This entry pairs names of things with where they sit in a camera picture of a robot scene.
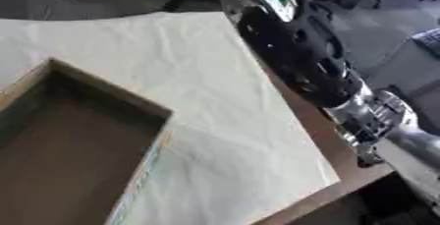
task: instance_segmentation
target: white object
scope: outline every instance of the white object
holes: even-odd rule
[[[0,90],[52,56],[174,111],[125,224],[250,224],[338,181],[222,13],[0,20],[0,51]]]

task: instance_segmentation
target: white cloth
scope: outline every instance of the white cloth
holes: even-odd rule
[[[220,13],[1,20],[0,51],[0,89],[52,56],[174,111],[126,224],[249,224],[338,181]]]

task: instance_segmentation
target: gray carpet floor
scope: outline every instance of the gray carpet floor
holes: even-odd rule
[[[333,26],[344,41],[348,59],[362,73],[380,65],[386,55],[416,32],[437,27],[440,1],[383,0],[379,10],[364,0],[354,10],[331,5]]]

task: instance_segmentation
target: wooden frame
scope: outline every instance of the wooden frame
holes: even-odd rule
[[[33,198],[31,199],[31,201],[28,201],[28,199],[26,200],[19,199],[16,201],[15,198],[16,197],[19,198],[20,193],[18,194],[11,193],[8,196],[8,193],[13,191],[7,191],[7,193],[5,193],[2,196],[3,200],[0,200],[0,215],[2,216],[2,220],[6,223],[9,222],[10,224],[13,224],[18,221],[17,219],[19,219],[22,222],[21,224],[31,223],[31,224],[49,225],[49,224],[60,224],[60,223],[64,224],[64,222],[60,222],[60,221],[61,220],[67,221],[67,219],[74,219],[79,224],[88,224],[87,222],[96,224],[96,221],[99,221],[98,223],[101,224],[103,223],[119,224],[121,219],[124,218],[126,212],[130,208],[130,205],[135,199],[136,195],[138,194],[138,191],[142,188],[146,179],[146,175],[148,174],[148,171],[150,170],[153,162],[158,156],[158,152],[163,143],[163,140],[170,138],[169,133],[163,130],[164,126],[167,123],[167,120],[171,116],[170,110],[154,102],[151,102],[144,98],[140,98],[135,94],[128,92],[114,84],[109,84],[104,80],[102,80],[101,78],[82,72],[81,70],[76,69],[67,63],[58,61],[56,59],[48,59],[43,64],[31,70],[28,74],[22,77],[15,84],[12,84],[11,86],[7,87],[5,90],[0,92],[0,192],[2,192],[1,191],[2,187],[8,190],[8,188],[12,186],[11,189],[14,190],[16,188],[20,189],[21,185],[27,186],[20,189],[20,191],[24,193],[27,192],[28,189],[32,189],[32,188],[35,188],[36,190],[43,189],[44,191],[48,191],[48,187],[46,186],[42,186],[39,189],[39,187],[35,187],[35,184],[29,183],[27,185],[27,183],[23,183],[23,181],[24,179],[26,179],[26,181],[27,180],[35,181],[35,179],[41,181],[41,179],[46,180],[47,177],[51,178],[52,174],[50,173],[52,171],[50,168],[55,168],[56,169],[55,171],[57,171],[58,173],[62,172],[64,174],[62,178],[74,177],[71,174],[74,174],[75,172],[77,172],[78,175],[81,176],[81,175],[87,175],[87,172],[92,171],[93,165],[87,164],[86,166],[83,167],[78,166],[79,168],[74,166],[72,168],[75,170],[72,170],[72,168],[70,168],[69,170],[72,170],[72,172],[66,173],[65,171],[58,170],[59,168],[57,168],[63,165],[62,162],[60,162],[60,166],[56,165],[57,163],[47,164],[46,162],[48,160],[44,157],[46,156],[46,154],[41,152],[38,153],[36,151],[36,150],[46,150],[46,148],[40,148],[38,144],[40,140],[44,140],[41,137],[44,138],[49,137],[48,138],[49,140],[53,139],[53,141],[51,142],[43,142],[42,144],[43,145],[55,144],[52,145],[55,147],[53,148],[49,147],[51,153],[47,153],[48,154],[47,156],[54,156],[54,157],[61,156],[58,154],[58,152],[60,152],[60,154],[64,154],[62,152],[63,152],[63,147],[65,146],[69,147],[69,145],[72,145],[72,147],[75,148],[81,146],[82,142],[88,143],[88,141],[77,142],[77,140],[75,139],[78,138],[71,138],[71,137],[76,137],[75,130],[73,130],[70,135],[66,135],[65,133],[63,133],[61,136],[51,136],[51,134],[49,134],[51,133],[50,132],[51,129],[44,128],[45,127],[44,125],[43,126],[40,125],[37,126],[36,128],[33,128],[32,130],[34,131],[29,131],[29,129],[31,129],[29,126],[34,125],[36,119],[42,118],[44,121],[47,121],[46,119],[49,119],[50,121],[50,118],[44,117],[45,116],[44,114],[46,114],[46,112],[48,111],[51,111],[52,109],[51,107],[55,107],[54,105],[56,105],[57,103],[59,102],[64,103],[63,100],[65,99],[63,98],[65,97],[69,98],[66,99],[67,104],[71,103],[71,101],[69,100],[71,100],[72,98],[73,104],[75,105],[78,104],[80,107],[83,107],[84,105],[85,111],[87,111],[86,114],[102,115],[103,117],[98,118],[101,121],[105,119],[109,119],[108,120],[110,123],[109,126],[113,127],[111,129],[115,129],[114,127],[116,127],[117,129],[117,127],[121,126],[121,130],[123,131],[119,132],[118,134],[125,134],[126,132],[137,132],[135,135],[133,135],[133,137],[138,137],[138,143],[132,144],[132,141],[121,141],[120,143],[119,140],[113,141],[113,145],[114,146],[117,145],[116,151],[115,151],[115,147],[113,147],[113,150],[111,151],[107,151],[106,150],[107,148],[104,148],[103,149],[104,151],[102,151],[101,153],[104,154],[105,156],[103,156],[102,158],[99,157],[98,155],[101,154],[99,153],[102,150],[101,146],[107,145],[107,140],[103,138],[106,136],[105,134],[102,133],[108,132],[109,133],[107,135],[108,137],[109,135],[113,134],[116,131],[105,130],[106,126],[104,124],[101,125],[97,123],[96,125],[98,126],[98,128],[92,128],[90,130],[86,128],[83,134],[80,136],[80,137],[86,137],[87,132],[100,132],[100,134],[98,135],[90,134],[92,136],[92,138],[90,138],[91,141],[93,141],[93,139],[100,139],[100,140],[99,140],[99,144],[95,146],[91,146],[92,148],[99,146],[99,148],[97,149],[98,153],[96,157],[93,157],[94,153],[90,152],[90,154],[88,155],[88,159],[91,162],[93,161],[97,162],[98,165],[104,163],[106,161],[105,159],[109,159],[109,161],[111,162],[113,161],[111,159],[116,159],[115,161],[117,163],[115,162],[116,164],[114,164],[114,166],[116,165],[115,171],[111,170],[111,166],[109,166],[110,168],[106,168],[104,166],[103,169],[101,168],[100,170],[97,171],[94,170],[93,172],[96,175],[100,175],[99,173],[101,171],[105,171],[105,172],[108,171],[109,174],[111,174],[111,177],[115,178],[117,176],[116,178],[119,179],[120,182],[118,183],[117,187],[115,188],[112,187],[111,190],[114,193],[118,193],[118,194],[116,196],[112,195],[112,197],[109,197],[109,200],[103,200],[103,201],[98,201],[94,197],[102,197],[105,196],[106,194],[101,193],[99,195],[93,196],[92,198],[88,197],[89,196],[88,194],[83,194],[84,196],[83,198],[88,199],[85,202],[85,204],[90,206],[83,208],[83,205],[81,204],[80,209],[82,211],[74,212],[74,213],[78,213],[78,217],[75,215],[71,215],[70,214],[72,213],[71,210],[62,210],[63,212],[69,214],[68,215],[69,217],[67,216],[61,217],[60,215],[58,215],[57,216],[58,220],[57,220],[51,217],[50,213],[49,214],[45,213],[44,215],[40,215],[41,211],[38,211],[41,206],[44,207],[50,204],[54,204],[54,201],[52,201],[52,203],[49,203],[50,202],[49,200],[51,200],[50,195],[45,195],[45,198],[42,199]],[[69,116],[71,115],[64,116],[63,114],[71,113],[75,115],[76,112],[78,111],[78,107],[77,108],[75,107],[73,109],[68,109],[67,111],[63,111],[62,113],[57,113],[58,114],[57,116],[59,116],[58,119],[60,120],[59,122],[69,121]],[[79,121],[76,122],[71,121],[69,124],[60,124],[60,125],[62,125],[62,127],[65,128],[66,130],[69,130],[71,126],[84,128],[87,127],[87,125],[94,125],[93,121],[90,120],[89,120],[90,124],[83,124],[79,122],[82,122],[82,120],[80,119]],[[32,137],[38,137],[38,139],[36,139],[36,141],[29,142],[28,140]],[[63,139],[67,139],[67,140],[74,139],[74,142],[64,141]],[[131,147],[130,152],[125,151],[125,147],[127,146],[127,144],[129,144],[128,146]],[[26,150],[29,145],[31,145],[32,148],[29,148],[26,154],[22,155],[21,153],[22,150]],[[57,150],[57,146],[59,145],[62,146],[61,150]],[[77,156],[74,156],[75,155],[74,149],[72,149],[72,151],[67,150],[67,153],[66,150],[64,150],[64,152],[66,153],[65,156],[73,157],[74,159],[77,158],[79,164],[81,163],[86,164],[86,162],[84,162],[83,160],[86,161],[87,159],[86,153],[89,152],[88,147],[80,147],[78,150],[81,152],[77,154]],[[126,153],[127,155],[124,155],[125,156],[124,159],[120,160],[120,157],[122,156],[121,154],[126,154]],[[35,166],[32,167],[32,165],[29,165],[28,161],[31,161],[31,163],[33,164],[38,164],[43,160],[45,161],[46,166],[42,169],[42,173],[46,174],[47,177],[43,178],[40,177],[38,174],[33,176],[32,170],[35,168]],[[119,171],[117,171],[120,170],[118,166],[120,164],[126,163],[125,161],[128,160],[130,160],[131,161],[130,163],[132,164],[125,167],[120,166],[121,168],[124,169],[122,170],[124,172],[119,173]],[[72,162],[69,160],[66,163],[74,164],[76,162]],[[5,169],[8,168],[8,166],[10,165],[15,165],[15,164],[20,164],[20,165],[16,167],[12,166],[13,169],[9,171],[8,169]],[[54,178],[61,177],[61,176],[56,176],[56,173],[54,173],[53,175]],[[83,182],[88,182],[87,179],[83,180],[81,179],[81,177],[79,179],[78,178],[72,178],[72,179],[74,179],[74,181],[77,182],[75,185],[81,185]],[[64,190],[66,190],[67,192],[69,191],[69,186],[67,186],[66,188],[58,186],[56,185],[56,183],[54,183],[56,181],[52,181],[51,179],[45,182],[46,184],[49,183],[49,185],[52,183],[54,184],[53,186],[54,192],[56,192],[57,190],[60,193],[63,193]],[[101,188],[98,185],[96,186],[98,186],[99,188],[96,187],[95,185],[93,185],[93,187],[98,189],[97,191],[100,192]],[[58,199],[57,201],[62,199],[59,197],[59,194],[53,194],[53,195],[54,195],[53,199]],[[35,201],[36,201],[35,205],[28,204],[28,202],[35,202]],[[20,206],[11,207],[10,203],[12,202],[16,202],[16,204],[24,203],[24,205],[27,206],[29,210],[23,211],[23,214],[26,215],[22,214],[22,216],[30,216],[30,217],[28,218],[22,217],[20,214],[22,213],[21,207]],[[101,208],[100,206],[98,206],[100,203],[105,203],[106,207]],[[59,208],[58,205],[62,206],[61,203],[54,205],[53,207],[55,209],[54,216],[56,216],[55,213],[60,213],[59,211],[56,211],[56,209]],[[95,210],[94,208],[96,210],[99,210],[100,213],[99,214],[91,213],[91,210]],[[103,209],[107,210],[105,215],[103,215],[102,213]],[[11,210],[15,211],[18,214],[11,214],[12,213]]]

